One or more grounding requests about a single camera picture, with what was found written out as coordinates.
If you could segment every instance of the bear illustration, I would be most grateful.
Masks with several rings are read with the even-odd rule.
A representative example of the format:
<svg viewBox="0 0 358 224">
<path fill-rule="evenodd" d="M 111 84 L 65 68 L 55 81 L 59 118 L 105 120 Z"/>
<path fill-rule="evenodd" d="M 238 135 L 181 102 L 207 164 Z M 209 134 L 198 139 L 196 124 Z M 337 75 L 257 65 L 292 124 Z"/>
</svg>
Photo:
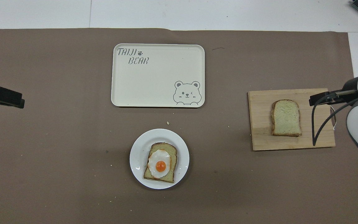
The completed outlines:
<svg viewBox="0 0 358 224">
<path fill-rule="evenodd" d="M 173 100 L 176 102 L 176 105 L 198 105 L 201 101 L 199 82 L 194 81 L 190 84 L 177 81 L 175 82 L 175 88 Z"/>
</svg>

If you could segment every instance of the cable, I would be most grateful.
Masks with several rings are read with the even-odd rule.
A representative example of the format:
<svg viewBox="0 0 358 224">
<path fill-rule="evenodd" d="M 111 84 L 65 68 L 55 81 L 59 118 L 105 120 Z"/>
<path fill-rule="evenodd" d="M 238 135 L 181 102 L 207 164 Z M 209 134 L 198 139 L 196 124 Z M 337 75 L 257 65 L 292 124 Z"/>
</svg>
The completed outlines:
<svg viewBox="0 0 358 224">
<path fill-rule="evenodd" d="M 336 96 L 335 93 L 331 93 L 331 94 L 321 97 L 319 100 L 316 101 L 316 103 L 313 106 L 313 109 L 311 110 L 311 139 L 313 142 L 313 146 L 316 145 L 316 141 L 317 141 L 317 138 L 314 139 L 314 110 L 316 109 L 317 105 L 319 105 L 323 100 L 330 99 L 335 96 Z"/>
<path fill-rule="evenodd" d="M 317 142 L 317 138 L 320 134 L 320 132 L 322 131 L 323 127 L 326 125 L 326 123 L 333 117 L 335 116 L 339 111 L 343 110 L 345 107 L 349 106 L 349 105 L 353 105 L 356 101 L 358 101 L 358 98 L 348 102 L 347 104 L 341 106 L 339 109 L 337 109 L 334 113 L 332 113 L 330 116 L 328 116 L 327 119 L 325 119 L 325 121 L 323 122 L 323 124 L 320 126 L 319 130 L 317 131 L 316 136 L 314 136 L 314 110 L 316 109 L 317 105 L 319 102 L 322 102 L 324 99 L 330 98 L 330 95 L 326 95 L 322 98 L 320 98 L 313 107 L 313 110 L 311 111 L 311 131 L 312 131 L 312 140 L 313 140 L 313 146 L 316 145 Z"/>
</svg>

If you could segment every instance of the white tray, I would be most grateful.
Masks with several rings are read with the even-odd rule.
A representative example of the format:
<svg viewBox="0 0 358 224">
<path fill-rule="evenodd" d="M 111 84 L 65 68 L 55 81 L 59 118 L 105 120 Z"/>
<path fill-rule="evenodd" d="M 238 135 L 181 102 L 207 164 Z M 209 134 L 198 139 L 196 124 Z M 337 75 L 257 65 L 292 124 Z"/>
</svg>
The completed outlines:
<svg viewBox="0 0 358 224">
<path fill-rule="evenodd" d="M 112 58 L 111 102 L 120 107 L 192 107 L 205 101 L 200 45 L 118 44 Z"/>
</svg>

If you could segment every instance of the toast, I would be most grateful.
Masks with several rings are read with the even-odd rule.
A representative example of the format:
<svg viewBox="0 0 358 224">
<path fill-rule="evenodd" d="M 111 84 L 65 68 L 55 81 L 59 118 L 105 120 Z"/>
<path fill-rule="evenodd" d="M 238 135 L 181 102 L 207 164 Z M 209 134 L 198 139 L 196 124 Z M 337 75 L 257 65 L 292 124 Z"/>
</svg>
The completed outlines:
<svg viewBox="0 0 358 224">
<path fill-rule="evenodd" d="M 272 136 L 302 135 L 298 104 L 293 100 L 278 100 L 272 104 Z"/>
<path fill-rule="evenodd" d="M 177 162 L 177 150 L 174 146 L 172 146 L 171 144 L 165 143 L 165 142 L 154 143 L 150 149 L 148 158 L 150 158 L 150 156 L 158 149 L 161 149 L 161 150 L 164 149 L 166 152 L 168 152 L 169 156 L 171 157 L 170 169 L 169 169 L 168 174 L 166 174 L 165 176 L 163 176 L 161 178 L 153 177 L 152 173 L 150 172 L 150 169 L 147 165 L 149 163 L 149 159 L 147 159 L 146 170 L 145 170 L 145 173 L 143 174 L 143 178 L 148 179 L 148 180 L 160 180 L 160 181 L 164 181 L 164 182 L 168 182 L 168 183 L 173 183 L 174 176 L 175 176 L 176 162 Z"/>
</svg>

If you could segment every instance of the plate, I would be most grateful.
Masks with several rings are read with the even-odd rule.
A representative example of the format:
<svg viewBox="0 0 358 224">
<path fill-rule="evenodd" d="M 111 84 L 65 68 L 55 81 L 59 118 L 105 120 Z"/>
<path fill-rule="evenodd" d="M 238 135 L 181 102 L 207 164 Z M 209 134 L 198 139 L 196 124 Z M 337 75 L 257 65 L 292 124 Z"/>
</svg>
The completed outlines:
<svg viewBox="0 0 358 224">
<path fill-rule="evenodd" d="M 143 178 L 151 146 L 157 142 L 169 143 L 177 149 L 178 159 L 173 183 L 159 180 L 147 180 Z M 153 189 L 166 189 L 179 183 L 189 168 L 189 161 L 189 149 L 187 148 L 185 141 L 183 141 L 178 134 L 167 129 L 153 129 L 143 133 L 135 141 L 131 153 L 129 154 L 129 164 L 133 175 L 144 186 Z"/>
<path fill-rule="evenodd" d="M 196 44 L 118 44 L 111 102 L 119 107 L 198 108 L 205 101 L 205 52 Z"/>
</svg>

